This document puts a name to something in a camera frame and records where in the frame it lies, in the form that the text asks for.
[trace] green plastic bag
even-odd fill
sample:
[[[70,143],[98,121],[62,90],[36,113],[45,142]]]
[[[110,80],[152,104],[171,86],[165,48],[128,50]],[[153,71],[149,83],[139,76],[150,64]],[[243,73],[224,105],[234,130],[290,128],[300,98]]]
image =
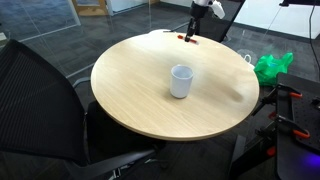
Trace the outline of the green plastic bag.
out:
[[[288,67],[293,61],[293,54],[286,53],[281,59],[275,59],[271,54],[262,56],[254,72],[257,75],[260,86],[276,85],[276,77],[279,72],[287,73]]]

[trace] red object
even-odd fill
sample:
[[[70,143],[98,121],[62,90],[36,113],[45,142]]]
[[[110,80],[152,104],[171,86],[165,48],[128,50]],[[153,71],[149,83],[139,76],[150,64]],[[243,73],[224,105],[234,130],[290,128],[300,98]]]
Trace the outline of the red object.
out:
[[[179,38],[179,39],[183,39],[183,40],[185,39],[185,37],[183,37],[183,36],[181,36],[181,35],[178,35],[178,38]],[[196,40],[194,40],[194,39],[190,39],[189,42],[198,44],[198,41],[196,41]]]
[[[300,131],[297,131],[297,130],[293,130],[293,134],[303,138],[303,139],[307,139],[307,138],[310,138],[310,133],[308,132],[308,134],[304,134]]]
[[[290,93],[290,96],[298,99],[302,98],[302,94],[297,94],[297,93]]]
[[[267,155],[273,157],[276,155],[276,146],[272,146],[267,150]]]
[[[273,111],[272,113],[269,114],[268,118],[271,119],[271,120],[274,120],[276,115],[277,115],[277,113],[275,111]]]

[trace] chair armrest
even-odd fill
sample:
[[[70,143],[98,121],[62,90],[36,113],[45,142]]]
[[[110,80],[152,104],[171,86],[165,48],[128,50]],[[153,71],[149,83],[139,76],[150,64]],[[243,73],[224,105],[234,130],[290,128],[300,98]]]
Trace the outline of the chair armrest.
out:
[[[79,84],[90,81],[90,77],[82,77],[80,79],[77,79],[76,82],[72,85],[73,88],[75,89]]]
[[[90,164],[85,167],[78,166],[72,161],[65,160],[65,165],[69,170],[70,174],[75,179],[92,179],[94,177],[103,175],[121,166],[137,161],[142,158],[151,158],[155,155],[153,149],[144,151],[130,152],[124,155],[116,156],[104,161],[100,161],[94,164]]]

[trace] cup rim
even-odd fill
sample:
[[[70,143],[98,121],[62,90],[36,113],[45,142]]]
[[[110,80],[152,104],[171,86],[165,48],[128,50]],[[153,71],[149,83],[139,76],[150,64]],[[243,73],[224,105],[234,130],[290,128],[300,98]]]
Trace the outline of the cup rim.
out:
[[[174,68],[176,68],[176,67],[184,67],[184,68],[188,69],[188,70],[191,72],[190,76],[188,76],[188,77],[178,77],[178,76],[176,76],[176,75],[173,73],[173,70],[174,70]],[[172,74],[172,76],[174,76],[175,78],[178,78],[178,79],[190,79],[190,78],[193,77],[193,71],[192,71],[192,69],[191,69],[189,66],[180,65],[180,64],[175,65],[175,66],[173,66],[173,67],[171,68],[171,74]]]

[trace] table top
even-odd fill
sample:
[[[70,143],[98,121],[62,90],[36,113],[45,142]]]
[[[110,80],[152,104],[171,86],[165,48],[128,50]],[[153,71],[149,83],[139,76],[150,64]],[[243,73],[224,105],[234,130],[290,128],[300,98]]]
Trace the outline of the table top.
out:
[[[174,141],[205,139],[243,121],[255,107],[255,73],[230,48],[200,36],[150,33],[121,41],[95,63],[91,86],[99,104],[137,133]],[[189,66],[194,77],[184,99],[170,94],[171,68]]]
[[[320,83],[302,79],[289,74],[278,74],[278,83],[292,87],[303,94],[308,92],[319,96]],[[290,97],[285,91],[278,91],[277,114],[295,119],[292,114]],[[276,172],[280,179],[320,179],[320,154],[312,151],[307,146],[298,143],[291,132],[277,128],[276,140]]]

